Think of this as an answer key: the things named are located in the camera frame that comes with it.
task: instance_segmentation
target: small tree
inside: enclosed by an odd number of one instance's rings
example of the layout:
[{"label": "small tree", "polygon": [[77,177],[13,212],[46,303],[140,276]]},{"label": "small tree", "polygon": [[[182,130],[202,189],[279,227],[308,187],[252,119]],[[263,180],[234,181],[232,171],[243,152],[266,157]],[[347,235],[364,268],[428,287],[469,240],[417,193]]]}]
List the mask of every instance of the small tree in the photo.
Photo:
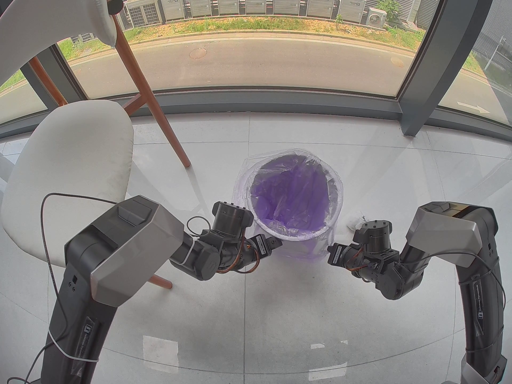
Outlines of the small tree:
[{"label": "small tree", "polygon": [[338,28],[339,28],[339,25],[342,23],[342,21],[343,21],[343,17],[342,17],[342,15],[341,15],[341,14],[338,14],[338,15],[336,16],[336,22],[335,22],[335,23],[336,23],[336,29],[337,29],[337,30],[338,30]]},{"label": "small tree", "polygon": [[377,0],[376,8],[384,10],[387,13],[387,22],[399,22],[398,16],[400,15],[400,9],[402,8],[402,6],[398,2],[398,0]]}]

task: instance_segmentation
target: glass window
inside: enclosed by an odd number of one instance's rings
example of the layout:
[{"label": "glass window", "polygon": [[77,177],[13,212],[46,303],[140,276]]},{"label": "glass window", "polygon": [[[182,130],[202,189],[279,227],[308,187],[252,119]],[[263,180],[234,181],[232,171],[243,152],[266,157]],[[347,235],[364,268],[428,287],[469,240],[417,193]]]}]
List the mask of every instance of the glass window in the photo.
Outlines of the glass window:
[{"label": "glass window", "polygon": [[0,86],[0,124],[45,109],[20,70]]},{"label": "glass window", "polygon": [[[155,91],[279,86],[390,97],[439,2],[124,1],[119,21]],[[73,36],[59,46],[90,98],[136,92],[115,51],[95,36]]]},{"label": "glass window", "polygon": [[493,0],[485,24],[441,106],[512,122],[512,0]]}]

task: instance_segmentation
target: trash can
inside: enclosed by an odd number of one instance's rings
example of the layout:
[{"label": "trash can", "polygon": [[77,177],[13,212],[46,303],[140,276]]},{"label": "trash can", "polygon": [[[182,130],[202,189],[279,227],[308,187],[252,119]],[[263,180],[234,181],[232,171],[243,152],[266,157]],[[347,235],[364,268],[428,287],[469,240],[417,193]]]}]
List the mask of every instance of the trash can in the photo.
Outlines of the trash can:
[{"label": "trash can", "polygon": [[343,203],[338,174],[307,150],[285,150],[248,158],[233,201],[254,213],[247,237],[264,233],[283,241],[275,252],[321,259],[333,243]]}]

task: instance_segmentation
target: plastic bag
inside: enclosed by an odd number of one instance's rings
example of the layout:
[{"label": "plastic bag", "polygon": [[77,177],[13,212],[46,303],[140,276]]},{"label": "plastic bag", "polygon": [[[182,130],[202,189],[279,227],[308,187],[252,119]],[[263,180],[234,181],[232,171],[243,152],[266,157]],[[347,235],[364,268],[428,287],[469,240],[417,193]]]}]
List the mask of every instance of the plastic bag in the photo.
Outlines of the plastic bag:
[{"label": "plastic bag", "polygon": [[285,150],[245,160],[233,202],[254,213],[247,237],[264,233],[283,241],[277,251],[320,259],[333,243],[343,203],[338,174],[307,150]]}]

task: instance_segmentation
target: manhole cover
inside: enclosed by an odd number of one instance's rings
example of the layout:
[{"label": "manhole cover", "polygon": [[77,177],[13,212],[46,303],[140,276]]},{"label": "manhole cover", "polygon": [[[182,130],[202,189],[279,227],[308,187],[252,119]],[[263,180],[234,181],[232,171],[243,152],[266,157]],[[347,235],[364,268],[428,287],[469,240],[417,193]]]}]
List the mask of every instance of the manhole cover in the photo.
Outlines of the manhole cover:
[{"label": "manhole cover", "polygon": [[199,58],[202,58],[206,55],[206,50],[204,48],[196,48],[195,50],[192,50],[190,53],[190,58],[197,60]]},{"label": "manhole cover", "polygon": [[398,57],[391,57],[391,62],[397,67],[403,68],[403,61]]}]

